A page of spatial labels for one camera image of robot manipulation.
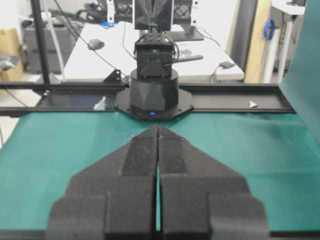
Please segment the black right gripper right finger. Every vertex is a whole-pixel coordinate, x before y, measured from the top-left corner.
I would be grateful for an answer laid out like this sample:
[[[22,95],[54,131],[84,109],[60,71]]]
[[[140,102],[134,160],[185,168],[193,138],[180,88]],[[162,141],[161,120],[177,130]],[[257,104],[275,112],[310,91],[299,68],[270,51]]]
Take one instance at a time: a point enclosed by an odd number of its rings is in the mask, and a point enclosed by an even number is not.
[[[246,178],[166,127],[158,129],[165,240],[267,240],[264,204]]]

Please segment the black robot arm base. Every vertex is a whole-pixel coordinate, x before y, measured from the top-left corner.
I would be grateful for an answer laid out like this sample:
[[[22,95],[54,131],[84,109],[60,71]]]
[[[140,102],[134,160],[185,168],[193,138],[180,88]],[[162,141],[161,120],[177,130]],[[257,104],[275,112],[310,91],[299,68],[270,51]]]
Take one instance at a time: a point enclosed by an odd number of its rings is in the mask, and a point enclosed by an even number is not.
[[[172,68],[174,42],[163,32],[149,30],[134,45],[137,67],[129,87],[117,93],[115,108],[137,120],[167,121],[194,109],[192,94],[179,87]]]

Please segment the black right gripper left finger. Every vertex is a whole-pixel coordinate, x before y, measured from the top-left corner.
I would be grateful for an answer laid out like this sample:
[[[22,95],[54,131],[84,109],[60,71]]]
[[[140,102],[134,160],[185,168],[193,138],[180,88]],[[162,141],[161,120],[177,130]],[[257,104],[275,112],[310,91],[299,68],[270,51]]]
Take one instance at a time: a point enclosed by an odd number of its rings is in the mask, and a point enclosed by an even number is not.
[[[159,128],[74,174],[48,217],[49,240],[150,240],[155,234]]]

